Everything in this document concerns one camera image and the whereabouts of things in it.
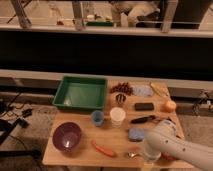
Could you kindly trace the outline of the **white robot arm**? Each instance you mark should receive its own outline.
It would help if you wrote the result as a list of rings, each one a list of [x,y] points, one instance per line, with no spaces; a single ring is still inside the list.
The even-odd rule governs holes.
[[[213,171],[213,148],[176,137],[176,125],[163,120],[145,133],[142,154],[146,160],[156,161],[162,153],[196,166],[203,171]]]

